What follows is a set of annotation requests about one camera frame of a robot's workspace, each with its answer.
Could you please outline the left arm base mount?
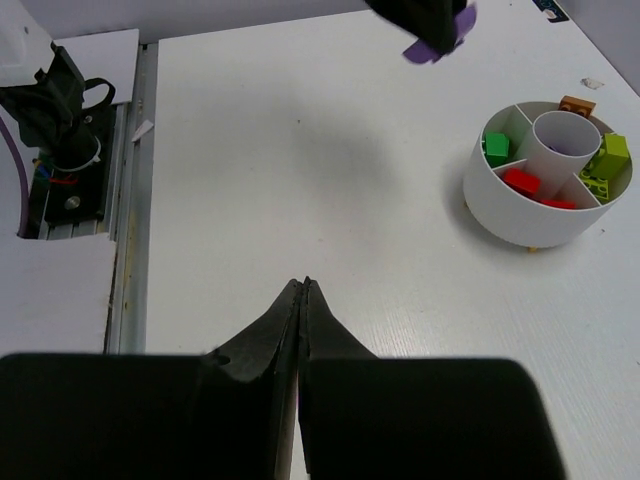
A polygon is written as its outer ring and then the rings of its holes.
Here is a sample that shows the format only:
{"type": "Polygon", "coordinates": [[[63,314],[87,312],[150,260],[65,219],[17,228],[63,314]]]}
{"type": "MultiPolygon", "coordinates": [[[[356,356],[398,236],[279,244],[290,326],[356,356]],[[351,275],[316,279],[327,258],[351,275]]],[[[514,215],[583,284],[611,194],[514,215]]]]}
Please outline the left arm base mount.
{"type": "Polygon", "coordinates": [[[36,176],[48,191],[44,221],[53,227],[105,215],[116,109],[115,86],[86,79],[62,46],[35,83],[3,87],[1,105],[17,121],[22,142],[39,150],[36,176]]]}

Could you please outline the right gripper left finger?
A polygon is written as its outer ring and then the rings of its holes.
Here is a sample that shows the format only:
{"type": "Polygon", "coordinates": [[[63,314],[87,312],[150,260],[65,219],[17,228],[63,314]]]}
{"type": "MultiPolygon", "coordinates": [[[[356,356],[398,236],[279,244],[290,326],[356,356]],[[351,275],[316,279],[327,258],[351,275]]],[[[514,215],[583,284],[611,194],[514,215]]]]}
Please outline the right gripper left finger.
{"type": "Polygon", "coordinates": [[[1,361],[5,479],[285,479],[302,286],[200,355],[1,361]]]}

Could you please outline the purple lego brick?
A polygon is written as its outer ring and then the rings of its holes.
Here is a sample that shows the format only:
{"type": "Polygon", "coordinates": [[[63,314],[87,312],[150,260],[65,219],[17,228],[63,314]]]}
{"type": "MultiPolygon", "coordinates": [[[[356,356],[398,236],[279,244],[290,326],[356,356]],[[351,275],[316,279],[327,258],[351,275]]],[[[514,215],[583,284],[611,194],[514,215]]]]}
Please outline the purple lego brick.
{"type": "Polygon", "coordinates": [[[477,21],[468,1],[406,1],[417,27],[416,40],[402,55],[414,64],[438,62],[464,43],[477,21]]]}

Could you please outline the red lego brick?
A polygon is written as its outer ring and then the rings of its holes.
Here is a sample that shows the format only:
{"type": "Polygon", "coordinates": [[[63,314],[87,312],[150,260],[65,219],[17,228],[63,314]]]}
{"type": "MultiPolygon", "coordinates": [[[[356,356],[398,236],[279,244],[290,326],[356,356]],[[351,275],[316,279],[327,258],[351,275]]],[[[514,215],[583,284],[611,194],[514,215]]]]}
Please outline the red lego brick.
{"type": "Polygon", "coordinates": [[[502,176],[504,183],[517,193],[532,198],[541,186],[541,180],[517,168],[509,168],[502,176]]]}
{"type": "Polygon", "coordinates": [[[566,210],[576,209],[576,204],[574,202],[567,202],[567,201],[555,200],[555,199],[543,199],[540,201],[540,203],[552,208],[566,209],[566,210]]]}

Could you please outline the lime green lego brick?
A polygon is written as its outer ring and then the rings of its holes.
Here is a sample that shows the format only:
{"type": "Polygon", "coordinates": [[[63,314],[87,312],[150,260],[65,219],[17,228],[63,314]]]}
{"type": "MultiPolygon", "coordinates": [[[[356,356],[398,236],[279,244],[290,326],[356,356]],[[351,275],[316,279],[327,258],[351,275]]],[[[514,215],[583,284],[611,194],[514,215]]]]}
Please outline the lime green lego brick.
{"type": "Polygon", "coordinates": [[[596,178],[611,180],[630,160],[626,138],[606,133],[598,154],[593,159],[591,174],[596,178]]]}

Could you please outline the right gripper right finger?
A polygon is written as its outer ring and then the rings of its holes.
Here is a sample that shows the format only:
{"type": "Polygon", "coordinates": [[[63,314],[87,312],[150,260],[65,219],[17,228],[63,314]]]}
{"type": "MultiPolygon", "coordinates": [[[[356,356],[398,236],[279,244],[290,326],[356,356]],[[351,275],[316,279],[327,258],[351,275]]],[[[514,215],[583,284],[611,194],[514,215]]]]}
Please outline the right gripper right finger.
{"type": "Polygon", "coordinates": [[[319,284],[300,306],[299,424],[313,479],[562,479],[538,388],[506,358],[380,358],[319,284]]]}

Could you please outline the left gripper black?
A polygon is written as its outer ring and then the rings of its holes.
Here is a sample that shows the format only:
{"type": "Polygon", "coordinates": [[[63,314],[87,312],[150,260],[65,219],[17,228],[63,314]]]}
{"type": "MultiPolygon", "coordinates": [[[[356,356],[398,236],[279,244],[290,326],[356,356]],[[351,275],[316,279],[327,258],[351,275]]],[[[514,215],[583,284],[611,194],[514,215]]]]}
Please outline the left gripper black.
{"type": "Polygon", "coordinates": [[[437,54],[454,51],[463,38],[461,22],[473,19],[473,6],[452,0],[366,0],[378,16],[412,34],[437,54]]]}

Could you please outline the orange lego plate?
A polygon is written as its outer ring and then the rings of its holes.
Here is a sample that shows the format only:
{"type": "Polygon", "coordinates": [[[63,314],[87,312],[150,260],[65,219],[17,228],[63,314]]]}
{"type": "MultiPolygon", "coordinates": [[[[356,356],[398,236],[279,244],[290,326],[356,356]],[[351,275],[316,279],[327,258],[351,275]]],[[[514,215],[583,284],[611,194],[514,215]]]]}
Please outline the orange lego plate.
{"type": "Polygon", "coordinates": [[[558,110],[574,113],[585,119],[589,119],[595,107],[595,102],[565,95],[559,102],[558,110]]]}

